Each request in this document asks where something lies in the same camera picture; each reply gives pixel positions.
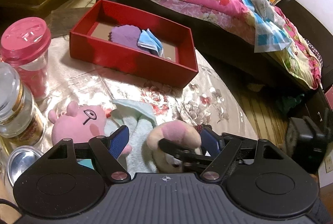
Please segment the beige pink plush toy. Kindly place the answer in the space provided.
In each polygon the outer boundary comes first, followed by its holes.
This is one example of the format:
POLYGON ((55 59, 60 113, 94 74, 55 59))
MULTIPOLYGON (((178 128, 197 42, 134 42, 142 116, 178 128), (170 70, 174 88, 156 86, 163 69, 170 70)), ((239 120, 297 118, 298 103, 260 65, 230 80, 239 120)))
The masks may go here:
POLYGON ((164 122, 152 129, 146 140, 160 173, 180 173, 182 171, 181 161, 159 148, 158 142, 163 138, 189 148, 196 154, 201 154, 201 137, 193 126, 180 120, 164 122))

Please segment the dark wooden bed frame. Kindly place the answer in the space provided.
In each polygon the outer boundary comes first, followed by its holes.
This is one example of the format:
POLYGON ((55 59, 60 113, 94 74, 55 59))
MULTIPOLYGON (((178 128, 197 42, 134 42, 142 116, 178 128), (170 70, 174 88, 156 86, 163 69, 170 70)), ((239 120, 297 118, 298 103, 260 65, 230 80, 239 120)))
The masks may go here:
POLYGON ((191 29, 195 47, 227 85, 248 90, 283 117, 309 116, 321 123, 332 118, 321 88, 306 89, 269 53, 255 53, 254 33, 246 23, 228 15, 219 24, 206 8, 178 0, 110 0, 175 21, 191 29))

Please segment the black bag on floor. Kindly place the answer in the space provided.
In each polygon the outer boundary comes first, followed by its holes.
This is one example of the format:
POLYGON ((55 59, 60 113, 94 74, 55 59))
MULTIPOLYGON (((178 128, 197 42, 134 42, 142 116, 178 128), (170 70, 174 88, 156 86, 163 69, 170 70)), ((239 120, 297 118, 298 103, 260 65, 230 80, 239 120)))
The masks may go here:
POLYGON ((331 142, 332 110, 324 110, 322 126, 309 116, 290 118, 285 134, 286 154, 308 173, 318 171, 331 142))

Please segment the purple felt cloth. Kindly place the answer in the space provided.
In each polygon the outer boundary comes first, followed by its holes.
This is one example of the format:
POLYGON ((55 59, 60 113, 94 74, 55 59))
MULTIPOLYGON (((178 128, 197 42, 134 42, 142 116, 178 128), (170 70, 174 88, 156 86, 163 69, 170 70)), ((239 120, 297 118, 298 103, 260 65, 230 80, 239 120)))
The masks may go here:
POLYGON ((148 49, 138 46, 140 34, 140 28, 133 25, 115 26, 109 33, 109 41, 149 54, 148 49))

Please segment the round metal tin lid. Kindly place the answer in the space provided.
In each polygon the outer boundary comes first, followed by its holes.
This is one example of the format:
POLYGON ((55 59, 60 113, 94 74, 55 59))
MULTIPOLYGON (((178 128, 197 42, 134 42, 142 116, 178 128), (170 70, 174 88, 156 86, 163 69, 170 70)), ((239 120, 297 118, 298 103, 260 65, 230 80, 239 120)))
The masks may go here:
POLYGON ((43 153, 32 146, 20 146, 14 149, 9 156, 6 169, 11 187, 14 186, 18 177, 42 156, 43 153))

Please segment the blue face mask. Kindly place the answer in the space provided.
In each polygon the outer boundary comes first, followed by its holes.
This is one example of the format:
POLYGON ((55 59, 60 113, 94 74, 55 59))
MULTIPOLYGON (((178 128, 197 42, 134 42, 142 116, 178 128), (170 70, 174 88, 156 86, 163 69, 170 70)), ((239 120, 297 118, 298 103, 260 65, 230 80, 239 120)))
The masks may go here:
POLYGON ((137 46, 159 57, 164 53, 162 42, 149 29, 141 31, 137 46))

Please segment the pink pig plush toy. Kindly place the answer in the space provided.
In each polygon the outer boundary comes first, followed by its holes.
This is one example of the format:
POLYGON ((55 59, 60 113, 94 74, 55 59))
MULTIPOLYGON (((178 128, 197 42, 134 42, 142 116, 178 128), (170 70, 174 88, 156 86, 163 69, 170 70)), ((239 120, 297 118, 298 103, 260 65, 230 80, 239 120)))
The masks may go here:
POLYGON ((105 134, 107 115, 99 105, 79 106, 76 101, 71 101, 65 114, 58 116, 51 110, 48 120, 53 124, 53 145, 64 138, 71 138, 74 143, 86 143, 91 138, 105 134))

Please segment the white green towel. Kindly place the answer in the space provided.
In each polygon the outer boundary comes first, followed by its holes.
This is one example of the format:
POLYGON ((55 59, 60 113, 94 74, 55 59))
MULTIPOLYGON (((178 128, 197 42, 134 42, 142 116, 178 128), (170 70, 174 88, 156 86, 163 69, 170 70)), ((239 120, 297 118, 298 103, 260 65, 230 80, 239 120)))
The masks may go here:
POLYGON ((141 101, 120 99, 114 100, 115 109, 111 111, 106 121, 104 133, 112 134, 120 126, 125 125, 129 129, 128 145, 132 151, 119 160, 125 165, 125 169, 134 177, 136 173, 156 173, 158 171, 152 150, 147 145, 147 137, 157 126, 152 107, 141 101))

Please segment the pink lid plastic jar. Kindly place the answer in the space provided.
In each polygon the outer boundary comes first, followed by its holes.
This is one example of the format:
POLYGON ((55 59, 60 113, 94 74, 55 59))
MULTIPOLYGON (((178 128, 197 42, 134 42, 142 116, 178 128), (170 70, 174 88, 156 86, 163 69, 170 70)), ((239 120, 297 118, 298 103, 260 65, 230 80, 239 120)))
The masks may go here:
POLYGON ((14 22, 1 36, 2 60, 15 68, 36 99, 46 95, 50 43, 50 29, 37 17, 14 22))

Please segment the red rectangular storage box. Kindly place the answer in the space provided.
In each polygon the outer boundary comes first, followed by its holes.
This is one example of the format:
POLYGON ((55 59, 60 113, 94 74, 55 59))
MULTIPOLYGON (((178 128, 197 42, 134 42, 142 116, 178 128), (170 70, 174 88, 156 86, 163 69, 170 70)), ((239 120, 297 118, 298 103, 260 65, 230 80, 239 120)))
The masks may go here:
POLYGON ((199 72, 190 28, 108 0, 98 0, 73 27, 70 56, 179 89, 183 89, 199 72), (163 43, 174 46, 175 60, 108 41, 102 33, 109 32, 115 25, 149 29, 163 43))

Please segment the blue checkered cloth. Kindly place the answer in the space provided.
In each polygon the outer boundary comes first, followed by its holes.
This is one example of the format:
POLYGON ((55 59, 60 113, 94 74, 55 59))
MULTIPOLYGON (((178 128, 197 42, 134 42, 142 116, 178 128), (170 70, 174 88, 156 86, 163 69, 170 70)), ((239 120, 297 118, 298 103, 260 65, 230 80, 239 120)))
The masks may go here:
POLYGON ((255 28, 256 53, 282 51, 290 47, 292 39, 283 28, 275 25, 270 19, 262 18, 251 0, 242 0, 242 3, 249 9, 247 23, 255 28))

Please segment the clear glass jar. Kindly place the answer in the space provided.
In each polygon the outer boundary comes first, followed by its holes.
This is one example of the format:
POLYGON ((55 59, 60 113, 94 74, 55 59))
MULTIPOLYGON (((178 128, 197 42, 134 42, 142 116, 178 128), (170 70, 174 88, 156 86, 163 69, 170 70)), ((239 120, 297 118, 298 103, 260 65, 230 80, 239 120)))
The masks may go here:
POLYGON ((44 118, 17 71, 1 62, 1 137, 16 146, 34 146, 44 132, 44 118))

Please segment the floral beige table cloth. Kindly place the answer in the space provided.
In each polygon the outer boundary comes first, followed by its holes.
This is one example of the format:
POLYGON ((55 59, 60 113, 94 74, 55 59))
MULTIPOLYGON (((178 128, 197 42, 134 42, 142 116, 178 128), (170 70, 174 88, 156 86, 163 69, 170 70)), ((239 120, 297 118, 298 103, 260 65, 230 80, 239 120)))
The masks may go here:
MULTIPOLYGON (((234 95, 208 62, 197 54, 199 72, 183 89, 124 74, 75 60, 69 54, 69 38, 54 38, 48 48, 47 90, 35 100, 44 118, 44 132, 34 145, 46 152, 52 146, 52 123, 47 114, 66 112, 67 105, 99 105, 107 119, 116 107, 114 100, 141 101, 152 107, 157 125, 181 120, 189 125, 212 126, 217 134, 230 133, 256 139, 257 134, 234 95)), ((1 137, 1 173, 6 173, 9 154, 18 146, 1 137)))

